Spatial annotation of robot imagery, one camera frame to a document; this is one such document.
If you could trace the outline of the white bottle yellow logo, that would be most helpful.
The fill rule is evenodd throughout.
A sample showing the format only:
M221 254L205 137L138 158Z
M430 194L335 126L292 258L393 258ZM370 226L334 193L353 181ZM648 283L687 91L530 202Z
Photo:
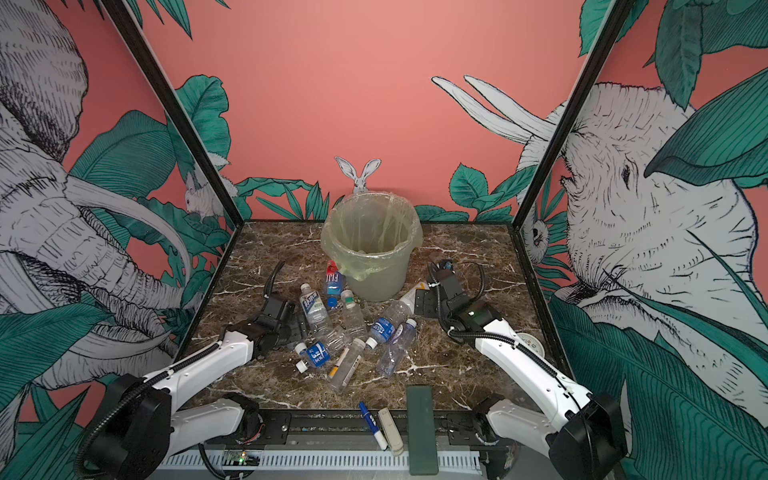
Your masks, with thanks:
M403 303L407 307L407 311L410 313L415 312L415 304L416 304L416 297L417 293L419 291L428 291L429 285L424 282L418 282L416 285L414 285L410 290L408 290L400 299L399 301Z

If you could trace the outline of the clear bottle blue white label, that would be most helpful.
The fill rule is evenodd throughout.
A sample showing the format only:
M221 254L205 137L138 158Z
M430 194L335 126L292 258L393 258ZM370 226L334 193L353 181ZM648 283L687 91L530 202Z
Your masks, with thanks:
M323 340L333 331L334 325L320 293L308 283L300 287L300 306L316 340Z

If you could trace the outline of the small bottle blue label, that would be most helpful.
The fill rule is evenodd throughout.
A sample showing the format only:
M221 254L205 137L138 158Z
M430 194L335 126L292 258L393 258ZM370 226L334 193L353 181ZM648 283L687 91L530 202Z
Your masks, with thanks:
M295 367L300 373L306 373L310 369L319 369L325 366L331 356L322 342L316 342L307 346L304 342L295 345L294 351L299 355L300 360Z

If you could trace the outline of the Fiji bottle red blue label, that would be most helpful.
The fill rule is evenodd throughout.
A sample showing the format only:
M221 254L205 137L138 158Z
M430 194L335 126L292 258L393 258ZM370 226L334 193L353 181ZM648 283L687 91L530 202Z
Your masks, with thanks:
M343 290L343 275L340 273L336 263L333 260L329 260L326 267L325 282L327 307L329 310L335 310L339 307Z

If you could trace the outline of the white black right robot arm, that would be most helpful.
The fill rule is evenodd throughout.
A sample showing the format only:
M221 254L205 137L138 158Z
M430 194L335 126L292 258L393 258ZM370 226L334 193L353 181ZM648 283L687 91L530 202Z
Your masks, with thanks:
M469 295L445 259L427 265L415 313L434 318L454 342L496 364L536 404L530 410L505 398L480 406L480 440L509 439L546 456L563 479L604 479L629 453L619 403L594 394L532 350L485 291Z

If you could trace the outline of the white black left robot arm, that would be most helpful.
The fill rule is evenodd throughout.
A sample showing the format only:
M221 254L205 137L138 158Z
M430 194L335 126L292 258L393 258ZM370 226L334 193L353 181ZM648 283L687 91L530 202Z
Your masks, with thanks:
M210 439L231 437L249 446L262 436L259 405L243 394L184 405L227 373L289 343L296 304L273 292L282 267L268 277L253 317L226 326L215 342L168 367L142 377L125 374L107 388L74 458L78 478L146 479L169 457L202 449Z

